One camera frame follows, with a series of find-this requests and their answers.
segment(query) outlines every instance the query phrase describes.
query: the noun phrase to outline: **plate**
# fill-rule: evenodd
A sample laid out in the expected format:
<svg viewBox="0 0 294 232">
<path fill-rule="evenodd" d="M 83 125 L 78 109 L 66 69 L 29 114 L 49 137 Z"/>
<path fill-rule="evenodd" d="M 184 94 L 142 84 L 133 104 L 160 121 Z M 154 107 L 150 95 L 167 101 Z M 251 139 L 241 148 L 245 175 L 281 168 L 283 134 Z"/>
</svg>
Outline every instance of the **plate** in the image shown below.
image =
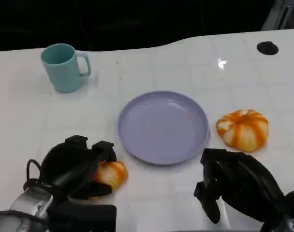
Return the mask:
<svg viewBox="0 0 294 232">
<path fill-rule="evenodd" d="M 203 151 L 208 119 L 192 99 L 157 91 L 130 101 L 122 110 L 118 133 L 126 150 L 153 164 L 175 164 Z"/>
</svg>

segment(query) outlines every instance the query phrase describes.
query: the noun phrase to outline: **white table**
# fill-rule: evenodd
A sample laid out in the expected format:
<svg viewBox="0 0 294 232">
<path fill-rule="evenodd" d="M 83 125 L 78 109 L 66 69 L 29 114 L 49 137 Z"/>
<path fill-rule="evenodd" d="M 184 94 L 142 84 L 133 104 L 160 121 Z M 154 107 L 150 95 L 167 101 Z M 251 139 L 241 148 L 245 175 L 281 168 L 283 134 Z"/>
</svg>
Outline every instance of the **white table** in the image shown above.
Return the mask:
<svg viewBox="0 0 294 232">
<path fill-rule="evenodd" d="M 256 45 L 273 41 L 275 56 Z M 42 49 L 0 52 L 0 210 L 22 192 L 28 159 L 41 162 L 50 148 L 73 134 L 115 143 L 129 179 L 107 199 L 118 208 L 117 232 L 257 229 L 220 202 L 212 224 L 193 197 L 202 180 L 200 155 L 160 168 L 139 162 L 121 147 L 118 114 L 133 97 L 153 90 L 183 93 L 205 110 L 209 147 L 227 148 L 215 130 L 223 114 L 256 109 L 269 120 L 267 145 L 253 155 L 284 193 L 294 190 L 294 30 L 189 38 L 161 47 L 87 52 L 92 75 L 71 94 L 57 93 L 40 62 Z"/>
</svg>

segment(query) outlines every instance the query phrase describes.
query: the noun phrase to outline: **toy pumpkin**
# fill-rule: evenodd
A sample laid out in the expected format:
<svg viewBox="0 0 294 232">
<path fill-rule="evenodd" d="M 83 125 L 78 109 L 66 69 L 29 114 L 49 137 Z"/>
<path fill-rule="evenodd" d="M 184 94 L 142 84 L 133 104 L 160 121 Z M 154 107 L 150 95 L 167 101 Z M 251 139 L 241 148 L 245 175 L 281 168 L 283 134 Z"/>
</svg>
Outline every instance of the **toy pumpkin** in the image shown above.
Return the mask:
<svg viewBox="0 0 294 232">
<path fill-rule="evenodd" d="M 268 121 L 255 110 L 237 110 L 219 119 L 216 129 L 226 145 L 252 152 L 266 143 Z"/>
<path fill-rule="evenodd" d="M 116 190 L 127 178 L 127 169 L 122 162 L 100 162 L 93 180 L 107 184 Z"/>
</svg>

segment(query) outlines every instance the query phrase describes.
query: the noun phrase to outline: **orange pumpkin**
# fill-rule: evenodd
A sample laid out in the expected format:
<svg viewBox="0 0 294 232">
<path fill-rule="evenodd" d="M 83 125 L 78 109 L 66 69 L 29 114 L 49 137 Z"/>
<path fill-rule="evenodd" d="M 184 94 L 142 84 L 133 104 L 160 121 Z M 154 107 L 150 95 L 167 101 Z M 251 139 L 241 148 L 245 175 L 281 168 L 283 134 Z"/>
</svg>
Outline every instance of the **orange pumpkin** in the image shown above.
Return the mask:
<svg viewBox="0 0 294 232">
<path fill-rule="evenodd" d="M 266 143 L 268 121 L 255 110 L 237 110 L 219 119 L 216 129 L 226 145 L 252 152 Z"/>
<path fill-rule="evenodd" d="M 100 162 L 93 180 L 107 184 L 116 190 L 127 178 L 127 169 L 122 162 Z"/>
</svg>

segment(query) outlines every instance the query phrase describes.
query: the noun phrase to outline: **mug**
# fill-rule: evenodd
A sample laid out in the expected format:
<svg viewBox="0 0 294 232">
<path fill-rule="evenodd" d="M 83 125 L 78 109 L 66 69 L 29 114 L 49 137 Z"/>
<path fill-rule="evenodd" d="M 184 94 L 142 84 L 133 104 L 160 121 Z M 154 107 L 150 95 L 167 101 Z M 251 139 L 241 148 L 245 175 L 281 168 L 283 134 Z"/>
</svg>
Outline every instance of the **mug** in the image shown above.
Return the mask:
<svg viewBox="0 0 294 232">
<path fill-rule="evenodd" d="M 88 66 L 87 73 L 80 73 L 77 57 L 83 57 Z M 47 47 L 41 54 L 42 63 L 49 76 L 50 82 L 60 92 L 73 92 L 81 87 L 83 78 L 91 74 L 89 58 L 84 53 L 65 43 Z"/>
</svg>

